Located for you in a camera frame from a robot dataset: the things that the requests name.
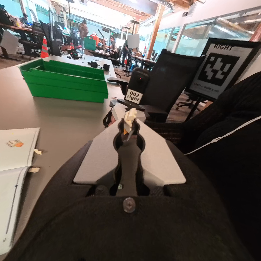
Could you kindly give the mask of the white and orange lego assembly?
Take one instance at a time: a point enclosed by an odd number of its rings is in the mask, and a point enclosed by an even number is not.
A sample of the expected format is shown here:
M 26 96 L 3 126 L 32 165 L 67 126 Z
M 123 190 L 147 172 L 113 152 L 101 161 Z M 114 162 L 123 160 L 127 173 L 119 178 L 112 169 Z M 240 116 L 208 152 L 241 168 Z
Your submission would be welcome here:
M 130 140 L 130 138 L 132 137 L 135 131 L 134 120 L 136 119 L 136 114 L 137 114 L 136 108 L 132 108 L 125 113 L 123 119 L 123 134 L 128 135 L 127 141 Z

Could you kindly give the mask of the green tote bag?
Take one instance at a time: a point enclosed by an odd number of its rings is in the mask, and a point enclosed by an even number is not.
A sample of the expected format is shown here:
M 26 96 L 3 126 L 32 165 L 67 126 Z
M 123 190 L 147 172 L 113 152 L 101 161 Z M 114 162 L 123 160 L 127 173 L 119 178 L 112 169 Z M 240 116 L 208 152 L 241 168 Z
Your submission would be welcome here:
M 96 40 L 92 36 L 88 35 L 84 37 L 84 49 L 95 51 L 96 50 Z

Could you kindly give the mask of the black mesh office chair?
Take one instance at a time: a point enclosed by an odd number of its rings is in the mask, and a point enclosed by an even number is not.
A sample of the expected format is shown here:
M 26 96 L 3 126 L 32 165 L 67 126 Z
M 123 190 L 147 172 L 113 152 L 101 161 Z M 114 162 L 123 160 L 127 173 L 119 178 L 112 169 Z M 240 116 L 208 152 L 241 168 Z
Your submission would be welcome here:
M 203 57 L 175 54 L 163 49 L 150 73 L 141 99 L 147 120 L 165 123 L 170 110 L 202 64 Z

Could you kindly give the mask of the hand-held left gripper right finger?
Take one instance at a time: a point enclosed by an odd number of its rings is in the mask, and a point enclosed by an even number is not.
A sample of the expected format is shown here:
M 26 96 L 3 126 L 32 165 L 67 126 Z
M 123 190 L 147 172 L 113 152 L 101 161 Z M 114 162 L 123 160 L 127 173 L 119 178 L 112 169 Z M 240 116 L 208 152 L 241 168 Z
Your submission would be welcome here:
M 185 184 L 167 141 L 141 120 L 135 120 L 136 144 L 140 149 L 135 177 L 138 195 L 148 195 L 156 187 Z

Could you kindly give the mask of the person's torso black sweater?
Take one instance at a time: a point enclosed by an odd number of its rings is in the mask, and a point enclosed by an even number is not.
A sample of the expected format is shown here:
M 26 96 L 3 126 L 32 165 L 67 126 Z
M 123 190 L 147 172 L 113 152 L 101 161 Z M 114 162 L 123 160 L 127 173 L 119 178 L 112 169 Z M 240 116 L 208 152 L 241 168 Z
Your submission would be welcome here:
M 215 186 L 250 254 L 260 260 L 260 72 L 184 123 L 182 151 Z

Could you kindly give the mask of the white panel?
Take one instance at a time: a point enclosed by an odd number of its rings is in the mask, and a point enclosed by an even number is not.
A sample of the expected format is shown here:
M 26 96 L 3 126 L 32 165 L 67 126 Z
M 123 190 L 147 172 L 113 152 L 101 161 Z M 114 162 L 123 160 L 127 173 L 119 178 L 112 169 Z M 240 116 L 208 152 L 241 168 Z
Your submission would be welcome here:
M 7 54 L 15 55 L 18 49 L 18 37 L 5 30 L 1 40 L 1 48 L 3 48 Z

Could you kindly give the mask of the framed marker sign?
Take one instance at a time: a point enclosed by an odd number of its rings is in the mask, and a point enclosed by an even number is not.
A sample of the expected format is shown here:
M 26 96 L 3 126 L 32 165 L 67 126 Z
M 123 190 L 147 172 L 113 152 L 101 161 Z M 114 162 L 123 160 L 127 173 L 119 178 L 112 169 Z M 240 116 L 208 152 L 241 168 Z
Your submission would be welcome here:
M 204 58 L 185 92 L 196 96 L 187 122 L 203 100 L 214 102 L 231 88 L 260 51 L 261 42 L 209 38 L 201 57 Z

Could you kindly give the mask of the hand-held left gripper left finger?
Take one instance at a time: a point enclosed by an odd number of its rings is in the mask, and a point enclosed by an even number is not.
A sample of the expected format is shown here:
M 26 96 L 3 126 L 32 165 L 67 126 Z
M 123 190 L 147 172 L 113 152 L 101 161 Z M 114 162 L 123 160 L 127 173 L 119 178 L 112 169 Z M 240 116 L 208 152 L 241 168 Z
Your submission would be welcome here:
M 115 196 L 122 177 L 118 149 L 122 146 L 123 119 L 103 130 L 90 143 L 73 179 L 75 184 L 105 186 Z

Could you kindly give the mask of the open instruction booklet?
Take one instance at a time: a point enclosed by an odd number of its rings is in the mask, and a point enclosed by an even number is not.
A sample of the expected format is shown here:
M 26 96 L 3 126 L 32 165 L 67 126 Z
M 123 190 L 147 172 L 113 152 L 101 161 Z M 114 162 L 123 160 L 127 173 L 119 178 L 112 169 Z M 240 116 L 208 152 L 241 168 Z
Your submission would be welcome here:
M 25 176 L 40 128 L 0 131 L 0 255 L 12 247 Z

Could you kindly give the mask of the black high-back chair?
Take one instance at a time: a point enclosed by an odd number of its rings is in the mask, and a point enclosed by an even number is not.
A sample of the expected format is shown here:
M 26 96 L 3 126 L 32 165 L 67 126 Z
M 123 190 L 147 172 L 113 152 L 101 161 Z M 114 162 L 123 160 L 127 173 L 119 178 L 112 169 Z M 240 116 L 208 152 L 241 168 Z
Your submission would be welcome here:
M 42 27 L 42 31 L 44 33 L 44 36 L 46 37 L 47 40 L 47 47 L 50 49 L 49 53 L 52 56 L 61 56 L 61 52 L 60 49 L 58 47 L 57 41 L 56 40 L 52 40 L 51 37 L 51 27 L 49 24 L 46 24 L 42 21 L 40 21 L 41 27 Z

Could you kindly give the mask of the orange traffic cone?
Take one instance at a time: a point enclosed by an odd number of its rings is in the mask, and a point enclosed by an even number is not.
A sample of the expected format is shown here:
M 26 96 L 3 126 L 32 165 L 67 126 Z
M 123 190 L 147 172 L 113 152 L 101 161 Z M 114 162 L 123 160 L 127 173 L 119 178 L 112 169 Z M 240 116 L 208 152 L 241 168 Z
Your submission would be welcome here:
M 47 39 L 44 36 L 43 37 L 43 42 L 42 42 L 42 49 L 41 49 L 41 58 L 47 58 L 49 57 L 49 53 L 48 53 L 48 47 L 47 47 Z

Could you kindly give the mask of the green plastic bin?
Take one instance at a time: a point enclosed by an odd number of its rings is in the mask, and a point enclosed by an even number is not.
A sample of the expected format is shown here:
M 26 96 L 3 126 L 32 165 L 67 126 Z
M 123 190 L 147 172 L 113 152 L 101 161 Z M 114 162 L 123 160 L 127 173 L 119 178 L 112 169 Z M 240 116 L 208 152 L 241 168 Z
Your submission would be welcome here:
M 19 70 L 33 97 L 96 103 L 109 97 L 102 69 L 40 58 Z

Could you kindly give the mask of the wooden post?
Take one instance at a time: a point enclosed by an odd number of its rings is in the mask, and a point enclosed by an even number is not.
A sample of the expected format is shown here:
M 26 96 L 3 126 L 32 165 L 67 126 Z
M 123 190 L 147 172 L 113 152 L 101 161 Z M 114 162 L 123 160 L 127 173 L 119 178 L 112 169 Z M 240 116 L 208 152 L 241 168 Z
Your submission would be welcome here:
M 151 42 L 150 42 L 148 53 L 147 53 L 147 59 L 151 58 L 153 47 L 154 47 L 154 44 L 155 44 L 156 36 L 157 36 L 157 33 L 158 33 L 158 29 L 159 29 L 159 26 L 160 26 L 160 22 L 161 22 L 161 19 L 162 19 L 164 9 L 165 9 L 165 7 L 160 4 L 159 8 L 158 8 L 158 13 L 156 15 L 156 20 L 155 20 L 155 24 L 154 24 L 154 28 L 153 28 L 153 32 L 152 32 Z

